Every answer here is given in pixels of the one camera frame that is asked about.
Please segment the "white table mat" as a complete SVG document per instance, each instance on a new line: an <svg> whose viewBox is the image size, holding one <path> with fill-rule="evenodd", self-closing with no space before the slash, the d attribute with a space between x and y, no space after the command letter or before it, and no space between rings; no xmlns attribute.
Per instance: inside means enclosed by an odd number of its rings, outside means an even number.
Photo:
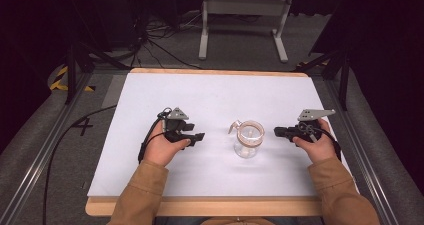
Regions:
<svg viewBox="0 0 424 225"><path fill-rule="evenodd" d="M178 107L204 138L169 164L166 196L312 196L307 154L274 129L293 126L303 110L321 106L309 77L130 73L88 194L120 195L158 113ZM231 125L249 120L260 123L265 136L257 155L243 159L233 149Z"/></svg>

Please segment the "person's right hand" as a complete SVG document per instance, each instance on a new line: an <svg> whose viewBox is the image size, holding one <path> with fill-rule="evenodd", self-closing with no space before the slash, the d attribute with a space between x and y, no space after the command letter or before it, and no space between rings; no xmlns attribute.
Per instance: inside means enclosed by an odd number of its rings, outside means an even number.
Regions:
<svg viewBox="0 0 424 225"><path fill-rule="evenodd" d="M314 143L310 143L299 137L294 137L293 142L307 153L312 163L337 157L333 141L326 134L323 134L321 138Z"/></svg>

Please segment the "black tripod stand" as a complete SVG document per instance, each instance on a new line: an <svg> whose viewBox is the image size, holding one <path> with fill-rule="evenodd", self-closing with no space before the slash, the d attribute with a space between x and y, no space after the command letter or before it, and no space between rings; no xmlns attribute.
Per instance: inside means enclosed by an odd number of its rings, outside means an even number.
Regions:
<svg viewBox="0 0 424 225"><path fill-rule="evenodd" d="M68 74L66 104L70 104L76 97L77 92L80 91L80 88L78 88L79 82L77 81L77 68L80 68L84 75L91 74L94 71L95 66L90 54L94 54L98 59L112 65L118 70L129 70L128 66L107 55L105 52L81 41L73 42L66 56Z"/></svg>
<svg viewBox="0 0 424 225"><path fill-rule="evenodd" d="M338 100L344 111L347 110L347 86L349 80L349 50L338 49L329 53L323 54L309 62L301 62L296 66L294 72L304 73L313 67L316 67L324 62L327 63L324 70L321 72L321 77L324 80L332 80L337 74L340 74Z"/></svg>

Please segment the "clear glass pitcher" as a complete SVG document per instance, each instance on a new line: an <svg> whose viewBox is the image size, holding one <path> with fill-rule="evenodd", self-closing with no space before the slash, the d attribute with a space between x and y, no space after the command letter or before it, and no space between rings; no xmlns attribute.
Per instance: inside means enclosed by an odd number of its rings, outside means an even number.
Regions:
<svg viewBox="0 0 424 225"><path fill-rule="evenodd" d="M244 159L253 158L264 140L265 130L263 126L253 120L245 122L237 120L231 124L228 133L233 130L236 131L236 138L233 143L234 152Z"/></svg>

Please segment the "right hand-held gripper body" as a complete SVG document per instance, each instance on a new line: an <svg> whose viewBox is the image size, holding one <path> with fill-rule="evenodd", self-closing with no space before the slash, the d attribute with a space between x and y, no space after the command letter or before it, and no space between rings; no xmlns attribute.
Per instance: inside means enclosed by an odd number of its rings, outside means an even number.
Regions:
<svg viewBox="0 0 424 225"><path fill-rule="evenodd" d="M299 137L308 142L316 142L323 134L326 134L335 142L334 137L321 128L318 121L319 118L334 115L336 111L332 110L316 110L304 109L298 117L298 124L295 126L294 137Z"/></svg>

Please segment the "aluminium floor rail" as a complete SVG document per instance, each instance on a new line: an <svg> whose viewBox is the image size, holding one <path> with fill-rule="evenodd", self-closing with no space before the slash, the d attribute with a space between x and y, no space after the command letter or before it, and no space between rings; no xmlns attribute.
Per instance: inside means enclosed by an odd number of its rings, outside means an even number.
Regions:
<svg viewBox="0 0 424 225"><path fill-rule="evenodd" d="M67 94L53 92L0 156L0 225L13 225L19 217L91 77L80 76L69 103Z"/></svg>
<svg viewBox="0 0 424 225"><path fill-rule="evenodd" d="M399 225L399 222L381 186L380 179L372 167L368 156L366 155L359 136L353 127L352 121L348 113L342 108L338 98L338 91L336 86L331 81L325 81L325 85L329 91L333 103L336 105L337 114L341 118L342 123L347 130L349 139L352 142L352 152L361 170L362 176L364 177L364 181L368 187L368 190L372 196L372 200L376 205L376 210L380 215L381 224Z"/></svg>

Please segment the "white metal stand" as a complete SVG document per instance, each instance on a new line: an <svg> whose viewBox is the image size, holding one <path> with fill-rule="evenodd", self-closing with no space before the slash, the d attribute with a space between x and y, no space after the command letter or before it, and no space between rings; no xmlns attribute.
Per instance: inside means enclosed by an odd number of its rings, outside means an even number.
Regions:
<svg viewBox="0 0 424 225"><path fill-rule="evenodd" d="M209 38L208 16L210 14L253 15L279 18L279 25L272 30L272 36L280 61L287 63L288 55L283 44L282 33L291 5L292 0L203 0L199 59L205 60L207 58Z"/></svg>

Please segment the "yellow black floor tape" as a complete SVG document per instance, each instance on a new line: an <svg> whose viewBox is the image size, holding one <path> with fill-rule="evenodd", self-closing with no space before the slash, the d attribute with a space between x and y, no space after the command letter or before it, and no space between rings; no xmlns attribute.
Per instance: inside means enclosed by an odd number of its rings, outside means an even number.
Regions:
<svg viewBox="0 0 424 225"><path fill-rule="evenodd" d="M68 91L68 86L61 83L62 79L68 72L68 67L66 65L62 66L62 68L58 71L56 77L50 85L50 90L63 90ZM96 90L96 86L86 86L84 91L94 92Z"/></svg>

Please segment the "person's left hand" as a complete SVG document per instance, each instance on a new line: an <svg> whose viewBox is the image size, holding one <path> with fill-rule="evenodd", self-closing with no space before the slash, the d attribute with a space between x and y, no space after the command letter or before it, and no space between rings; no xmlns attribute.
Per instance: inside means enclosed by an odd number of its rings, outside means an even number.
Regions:
<svg viewBox="0 0 424 225"><path fill-rule="evenodd" d="M172 143L165 138L162 132L162 123L158 122L148 138L143 160L166 167L180 150L191 143L191 140L184 139Z"/></svg>

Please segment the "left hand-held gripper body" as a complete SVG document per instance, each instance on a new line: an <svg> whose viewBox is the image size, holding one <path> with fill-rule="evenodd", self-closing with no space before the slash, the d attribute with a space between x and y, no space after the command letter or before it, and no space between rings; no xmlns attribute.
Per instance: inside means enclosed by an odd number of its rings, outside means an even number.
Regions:
<svg viewBox="0 0 424 225"><path fill-rule="evenodd" d="M176 107L165 116L164 132L165 137L170 142L180 140L181 131L186 125L189 117L179 108Z"/></svg>

